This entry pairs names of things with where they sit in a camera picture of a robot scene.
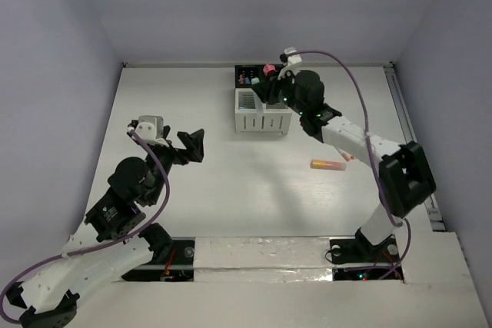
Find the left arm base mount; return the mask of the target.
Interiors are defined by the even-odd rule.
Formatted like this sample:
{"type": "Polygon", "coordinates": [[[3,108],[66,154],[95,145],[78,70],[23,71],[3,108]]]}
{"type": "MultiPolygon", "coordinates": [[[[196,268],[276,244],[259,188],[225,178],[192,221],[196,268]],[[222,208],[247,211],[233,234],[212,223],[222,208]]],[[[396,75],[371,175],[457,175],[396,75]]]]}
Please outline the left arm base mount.
{"type": "Polygon", "coordinates": [[[121,278],[126,282],[191,282],[194,280],[194,238],[174,240],[164,261],[151,261],[128,271],[121,278]]]}

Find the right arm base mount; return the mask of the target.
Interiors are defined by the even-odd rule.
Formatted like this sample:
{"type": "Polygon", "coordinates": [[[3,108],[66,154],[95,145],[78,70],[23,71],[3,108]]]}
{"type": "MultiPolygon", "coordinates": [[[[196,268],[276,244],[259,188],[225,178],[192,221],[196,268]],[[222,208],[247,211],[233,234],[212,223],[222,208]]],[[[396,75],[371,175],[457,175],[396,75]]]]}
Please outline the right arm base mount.
{"type": "Polygon", "coordinates": [[[400,254],[394,237],[369,251],[357,248],[354,238],[330,239],[325,260],[332,266],[333,281],[403,280],[397,263],[400,254]]]}

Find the long green highlighter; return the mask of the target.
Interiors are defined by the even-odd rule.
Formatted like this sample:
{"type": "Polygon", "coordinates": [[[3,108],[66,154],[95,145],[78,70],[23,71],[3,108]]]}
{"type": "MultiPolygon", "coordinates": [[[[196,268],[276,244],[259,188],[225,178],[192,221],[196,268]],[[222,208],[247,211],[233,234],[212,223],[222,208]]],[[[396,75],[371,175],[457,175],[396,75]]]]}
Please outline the long green highlighter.
{"type": "Polygon", "coordinates": [[[253,94],[240,94],[238,97],[239,110],[255,110],[256,102],[253,94]]]}

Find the pink glue stick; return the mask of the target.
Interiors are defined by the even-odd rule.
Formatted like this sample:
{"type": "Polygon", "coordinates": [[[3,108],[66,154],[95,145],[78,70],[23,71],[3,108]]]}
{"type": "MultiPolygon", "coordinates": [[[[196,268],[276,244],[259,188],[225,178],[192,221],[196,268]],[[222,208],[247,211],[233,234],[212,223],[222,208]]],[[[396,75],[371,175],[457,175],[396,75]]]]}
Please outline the pink glue stick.
{"type": "Polygon", "coordinates": [[[276,71],[276,67],[274,65],[266,64],[262,68],[263,74],[265,77],[267,77],[271,72],[276,71]]]}

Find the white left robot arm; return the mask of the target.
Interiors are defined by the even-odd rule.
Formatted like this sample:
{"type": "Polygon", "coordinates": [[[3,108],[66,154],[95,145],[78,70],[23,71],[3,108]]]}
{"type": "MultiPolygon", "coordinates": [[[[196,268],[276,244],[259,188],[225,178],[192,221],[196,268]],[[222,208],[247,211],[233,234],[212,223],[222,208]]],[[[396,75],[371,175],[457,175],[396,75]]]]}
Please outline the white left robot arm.
{"type": "Polygon", "coordinates": [[[168,127],[138,123],[128,136],[146,153],[121,160],[108,188],[61,251],[19,273],[1,292],[1,301],[18,307],[21,327],[64,327],[82,301],[97,288],[147,262],[161,263],[173,240],[157,221],[170,197],[169,174],[176,166],[204,159],[204,130],[180,131],[183,146],[168,140],[168,127]]]}

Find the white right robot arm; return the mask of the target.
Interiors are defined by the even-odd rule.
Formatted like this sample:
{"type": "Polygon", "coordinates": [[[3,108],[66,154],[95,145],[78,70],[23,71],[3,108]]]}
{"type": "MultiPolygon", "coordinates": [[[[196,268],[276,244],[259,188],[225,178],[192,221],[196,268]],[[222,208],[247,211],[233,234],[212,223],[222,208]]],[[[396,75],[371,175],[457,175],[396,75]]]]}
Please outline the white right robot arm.
{"type": "Polygon", "coordinates": [[[324,84],[316,72],[281,73],[265,65],[252,88],[265,104],[282,103],[297,113],[308,136],[355,156],[373,171],[380,203],[357,229],[352,245],[341,248],[342,257],[374,259],[404,218],[435,192],[424,149],[415,141],[398,144],[383,139],[349,121],[325,103],[324,84]]]}

